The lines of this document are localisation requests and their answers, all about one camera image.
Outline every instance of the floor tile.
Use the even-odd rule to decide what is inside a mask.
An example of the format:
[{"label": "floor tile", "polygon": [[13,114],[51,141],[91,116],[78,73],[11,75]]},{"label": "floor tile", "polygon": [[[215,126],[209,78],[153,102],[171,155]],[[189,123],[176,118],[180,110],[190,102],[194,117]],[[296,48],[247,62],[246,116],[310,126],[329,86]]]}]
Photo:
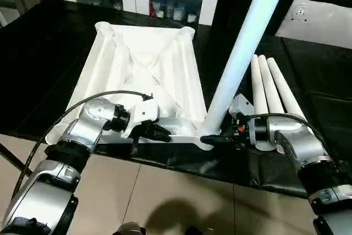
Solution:
[{"label": "floor tile", "polygon": [[149,235],[183,235],[190,226],[233,235],[233,185],[142,165],[124,220],[129,221]]},{"label": "floor tile", "polygon": [[[27,156],[35,145],[35,142],[29,140],[18,139],[0,134],[0,143],[10,150],[23,163],[27,160]],[[37,164],[45,158],[45,145],[42,144],[38,152],[34,156],[30,168],[34,170]],[[0,222],[11,200],[13,189],[20,175],[20,171],[11,165],[5,158],[0,155],[0,171],[1,171],[1,189],[0,189]]]},{"label": "floor tile", "polygon": [[139,166],[93,155],[75,192],[79,203],[69,233],[114,233],[122,224]]},{"label": "floor tile", "polygon": [[[34,142],[0,135],[0,142],[20,160],[25,161]],[[43,160],[45,145],[34,157],[31,168]],[[93,155],[83,171],[75,192],[79,205],[69,233],[112,234],[122,223],[139,169],[139,164]],[[0,215],[10,201],[19,171],[0,156]]]},{"label": "floor tile", "polygon": [[235,185],[236,235],[316,234],[307,200]]}]

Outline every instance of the white cylindrical pole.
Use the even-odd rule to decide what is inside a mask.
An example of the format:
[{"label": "white cylindrical pole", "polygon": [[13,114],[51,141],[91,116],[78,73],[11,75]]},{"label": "white cylindrical pole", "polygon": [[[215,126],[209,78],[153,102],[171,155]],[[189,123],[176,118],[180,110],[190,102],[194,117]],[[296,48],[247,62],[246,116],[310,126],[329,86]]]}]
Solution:
[{"label": "white cylindrical pole", "polygon": [[258,56],[256,54],[253,55],[253,59],[251,62],[251,73],[252,73],[254,112],[256,114],[268,113],[268,106],[266,104],[266,98],[265,98],[262,76],[260,73]]},{"label": "white cylindrical pole", "polygon": [[281,100],[279,94],[277,93],[265,56],[260,55],[258,61],[269,111],[270,113],[284,113],[284,108],[282,107]]},{"label": "white cylindrical pole", "polygon": [[267,63],[287,112],[291,114],[297,114],[306,119],[274,58],[269,58]]},{"label": "white cylindrical pole", "polygon": [[217,134],[279,0],[252,0],[200,134]]}]

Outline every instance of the wall socket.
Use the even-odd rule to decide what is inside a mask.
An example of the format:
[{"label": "wall socket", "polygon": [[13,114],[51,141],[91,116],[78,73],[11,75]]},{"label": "wall socket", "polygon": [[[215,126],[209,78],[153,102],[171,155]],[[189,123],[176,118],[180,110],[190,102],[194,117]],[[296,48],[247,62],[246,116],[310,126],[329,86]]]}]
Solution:
[{"label": "wall socket", "polygon": [[307,21],[309,13],[310,9],[306,5],[294,6],[291,20]]}]

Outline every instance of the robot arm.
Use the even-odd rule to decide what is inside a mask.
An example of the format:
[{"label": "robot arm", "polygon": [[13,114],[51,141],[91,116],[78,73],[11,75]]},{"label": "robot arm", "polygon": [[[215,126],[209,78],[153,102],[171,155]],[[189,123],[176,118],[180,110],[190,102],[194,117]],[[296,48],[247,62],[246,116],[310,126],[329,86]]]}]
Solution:
[{"label": "robot arm", "polygon": [[[66,234],[78,205],[74,191],[102,131],[112,129],[128,137],[139,127],[139,136],[170,141],[168,131],[153,124],[157,118],[154,99],[129,112],[102,98],[84,104],[79,118],[45,150],[46,159],[12,199],[0,234]],[[144,123],[147,129],[140,129]]]},{"label": "robot arm", "polygon": [[317,234],[351,234],[352,185],[310,128],[292,118],[269,116],[249,120],[242,133],[282,146],[317,215]]}]

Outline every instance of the black tablecloth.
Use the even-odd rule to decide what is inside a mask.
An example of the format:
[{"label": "black tablecloth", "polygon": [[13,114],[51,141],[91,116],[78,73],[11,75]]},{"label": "black tablecloth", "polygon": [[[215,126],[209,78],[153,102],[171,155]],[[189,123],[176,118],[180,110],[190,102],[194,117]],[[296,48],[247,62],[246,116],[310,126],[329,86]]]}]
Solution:
[{"label": "black tablecloth", "polygon": [[[180,28],[176,21],[108,8],[45,0],[0,30],[2,91],[0,133],[36,140],[65,110],[91,45],[94,24]],[[231,32],[199,25],[194,50],[208,107],[228,59]],[[352,162],[352,51],[265,36],[257,54],[274,57],[306,117],[324,135],[338,160]],[[249,100],[247,72],[238,92]],[[285,156],[248,146],[216,146],[202,151],[190,144],[99,145],[95,153],[305,197]],[[342,163],[348,171],[349,164]]]}]

